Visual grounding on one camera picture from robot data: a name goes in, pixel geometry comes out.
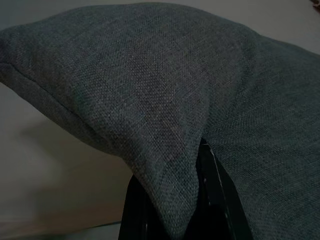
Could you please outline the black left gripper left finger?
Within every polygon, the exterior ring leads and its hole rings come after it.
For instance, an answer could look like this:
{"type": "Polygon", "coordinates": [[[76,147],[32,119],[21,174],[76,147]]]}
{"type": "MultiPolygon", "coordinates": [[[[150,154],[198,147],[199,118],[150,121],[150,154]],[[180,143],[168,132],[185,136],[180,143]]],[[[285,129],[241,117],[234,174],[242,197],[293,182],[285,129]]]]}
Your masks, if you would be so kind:
{"type": "Polygon", "coordinates": [[[121,240],[171,240],[148,194],[134,175],[126,191],[121,240]]]}

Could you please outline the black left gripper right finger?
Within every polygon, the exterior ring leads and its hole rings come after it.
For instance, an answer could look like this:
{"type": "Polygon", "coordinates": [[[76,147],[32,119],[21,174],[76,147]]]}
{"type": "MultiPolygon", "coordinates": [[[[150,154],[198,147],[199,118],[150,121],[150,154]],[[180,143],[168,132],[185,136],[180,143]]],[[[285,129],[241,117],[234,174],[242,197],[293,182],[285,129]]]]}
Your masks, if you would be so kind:
{"type": "Polygon", "coordinates": [[[196,171],[197,206],[184,240],[254,240],[235,184],[205,139],[196,171]]]}

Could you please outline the grey-green woven fabric pillow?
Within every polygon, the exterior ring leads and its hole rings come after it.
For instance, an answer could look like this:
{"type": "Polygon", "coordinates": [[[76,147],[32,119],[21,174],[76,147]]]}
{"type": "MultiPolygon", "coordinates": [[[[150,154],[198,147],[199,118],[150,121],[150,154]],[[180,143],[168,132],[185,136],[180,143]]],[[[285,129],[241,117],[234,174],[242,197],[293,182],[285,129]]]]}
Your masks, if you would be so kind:
{"type": "Polygon", "coordinates": [[[255,240],[320,240],[320,54],[189,6],[95,5],[1,30],[0,82],[122,158],[172,240],[201,139],[255,240]]]}

